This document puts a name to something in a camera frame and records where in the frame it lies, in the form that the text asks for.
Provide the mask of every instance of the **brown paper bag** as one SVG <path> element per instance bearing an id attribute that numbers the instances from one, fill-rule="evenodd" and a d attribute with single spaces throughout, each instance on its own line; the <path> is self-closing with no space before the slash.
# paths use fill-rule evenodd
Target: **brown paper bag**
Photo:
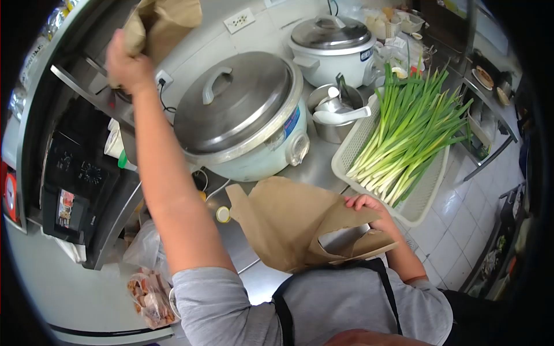
<path id="1" fill-rule="evenodd" d="M 149 56 L 156 67 L 201 22 L 199 0 L 141 0 L 123 27 L 125 50 Z M 108 79 L 112 88 L 119 87 Z"/>
<path id="2" fill-rule="evenodd" d="M 379 219 L 375 211 L 347 208 L 343 196 L 284 177 L 261 180 L 246 195 L 240 185 L 226 187 L 231 217 L 268 267 L 294 272 L 306 266 L 366 259 L 397 246 L 386 233 L 371 230 L 330 254 L 320 236 Z"/>

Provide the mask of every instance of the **gray long-sleeve shirt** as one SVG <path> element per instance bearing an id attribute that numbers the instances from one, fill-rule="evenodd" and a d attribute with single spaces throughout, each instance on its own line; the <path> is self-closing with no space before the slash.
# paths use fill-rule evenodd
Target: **gray long-sleeve shirt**
<path id="1" fill-rule="evenodd" d="M 446 297 L 428 281 L 406 285 L 393 270 L 387 273 L 404 336 L 442 345 L 453 321 Z M 191 269 L 176 273 L 173 284 L 181 325 L 193 346 L 282 345 L 275 306 L 252 306 L 237 274 L 217 267 Z M 306 273 L 283 297 L 296 345 L 323 345 L 349 329 L 396 332 L 381 279 L 365 268 Z"/>

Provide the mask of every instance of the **green onion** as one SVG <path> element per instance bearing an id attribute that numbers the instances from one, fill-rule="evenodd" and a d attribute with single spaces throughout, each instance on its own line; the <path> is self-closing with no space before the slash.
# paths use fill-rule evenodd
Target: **green onion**
<path id="1" fill-rule="evenodd" d="M 347 176 L 395 207 L 413 191 L 437 153 L 446 146 L 469 140 L 463 117 L 473 102 L 459 103 L 459 88 L 450 96 L 440 89 L 448 71 L 419 73 L 398 80 L 385 64 L 384 94 L 379 99 L 380 120 L 368 136 Z M 467 136 L 453 137 L 463 126 Z"/>

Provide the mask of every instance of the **large rice cooker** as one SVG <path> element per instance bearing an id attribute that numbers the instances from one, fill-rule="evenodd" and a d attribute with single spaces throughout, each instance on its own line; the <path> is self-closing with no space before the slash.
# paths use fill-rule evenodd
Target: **large rice cooker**
<path id="1" fill-rule="evenodd" d="M 336 84 L 342 73 L 347 85 L 369 85 L 374 77 L 373 45 L 377 38 L 357 20 L 321 15 L 298 24 L 289 39 L 294 62 L 313 86 Z"/>
<path id="2" fill-rule="evenodd" d="M 174 130 L 189 161 L 239 182 L 302 162 L 310 146 L 302 72 L 254 51 L 225 59 L 185 92 Z"/>

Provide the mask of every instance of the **stainless steel lid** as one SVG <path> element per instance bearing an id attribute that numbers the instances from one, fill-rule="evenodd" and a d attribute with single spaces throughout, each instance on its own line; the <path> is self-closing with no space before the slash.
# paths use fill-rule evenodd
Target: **stainless steel lid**
<path id="1" fill-rule="evenodd" d="M 369 42 L 371 32 L 355 19 L 326 14 L 298 24 L 291 39 L 303 47 L 335 50 Z"/>
<path id="2" fill-rule="evenodd" d="M 235 55 L 211 67 L 185 92 L 173 129 L 191 154 L 221 152 L 262 129 L 291 89 L 285 61 L 261 51 Z"/>

